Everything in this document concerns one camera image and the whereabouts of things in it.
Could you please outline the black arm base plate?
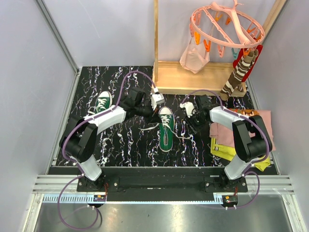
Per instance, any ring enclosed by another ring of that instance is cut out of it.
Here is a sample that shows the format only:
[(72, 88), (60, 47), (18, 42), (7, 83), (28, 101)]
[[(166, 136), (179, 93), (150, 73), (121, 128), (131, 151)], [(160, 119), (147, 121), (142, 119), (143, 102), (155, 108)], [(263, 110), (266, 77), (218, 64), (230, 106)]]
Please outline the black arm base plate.
[(120, 192), (127, 189), (194, 189), (204, 192), (237, 192), (248, 191), (245, 179), (222, 187), (218, 176), (106, 176), (97, 187), (82, 178), (78, 181), (78, 192), (99, 192), (105, 189), (108, 192)]

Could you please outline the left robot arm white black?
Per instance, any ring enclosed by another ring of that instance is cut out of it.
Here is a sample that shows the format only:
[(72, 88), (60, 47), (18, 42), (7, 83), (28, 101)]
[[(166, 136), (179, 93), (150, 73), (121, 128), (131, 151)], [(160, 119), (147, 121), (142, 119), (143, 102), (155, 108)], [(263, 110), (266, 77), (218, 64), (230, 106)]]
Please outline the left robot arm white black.
[(104, 179), (100, 177), (102, 170), (94, 158), (97, 135), (134, 116), (143, 117), (146, 123), (160, 123), (158, 105), (164, 102), (161, 93), (153, 93), (147, 99), (142, 89), (134, 87), (116, 105), (103, 112), (71, 117), (59, 143), (63, 156), (67, 155), (77, 163), (93, 191), (100, 191), (104, 187)]

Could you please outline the white lace of sneaker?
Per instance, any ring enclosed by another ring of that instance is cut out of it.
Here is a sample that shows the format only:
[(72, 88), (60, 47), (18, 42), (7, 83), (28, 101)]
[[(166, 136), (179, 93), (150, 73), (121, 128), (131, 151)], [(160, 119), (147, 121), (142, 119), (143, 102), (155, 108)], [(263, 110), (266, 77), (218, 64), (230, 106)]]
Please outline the white lace of sneaker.
[(149, 130), (153, 130), (154, 128), (158, 127), (159, 125), (162, 125), (164, 128), (168, 128), (178, 139), (186, 139), (186, 140), (193, 139), (192, 135), (190, 135), (189, 137), (178, 136), (174, 132), (174, 130), (171, 129), (171, 127), (169, 126), (169, 122), (171, 120), (171, 115), (163, 115), (163, 116), (160, 116), (160, 118), (161, 118), (161, 123), (157, 123), (155, 126), (149, 127), (149, 128), (145, 128), (145, 129), (139, 128), (139, 130), (140, 131), (149, 131)]

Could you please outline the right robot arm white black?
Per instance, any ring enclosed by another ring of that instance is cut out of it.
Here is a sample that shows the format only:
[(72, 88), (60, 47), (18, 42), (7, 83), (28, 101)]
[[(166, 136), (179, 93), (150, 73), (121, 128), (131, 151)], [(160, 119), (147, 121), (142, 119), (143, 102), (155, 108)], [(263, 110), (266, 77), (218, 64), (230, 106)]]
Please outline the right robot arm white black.
[(224, 168), (219, 186), (223, 191), (236, 187), (236, 180), (258, 160), (268, 156), (273, 145), (261, 116), (245, 116), (224, 106), (208, 104), (203, 96), (196, 103), (183, 101), (180, 107), (185, 110), (185, 121), (193, 133), (199, 132), (207, 123), (218, 123), (233, 132), (236, 155)]

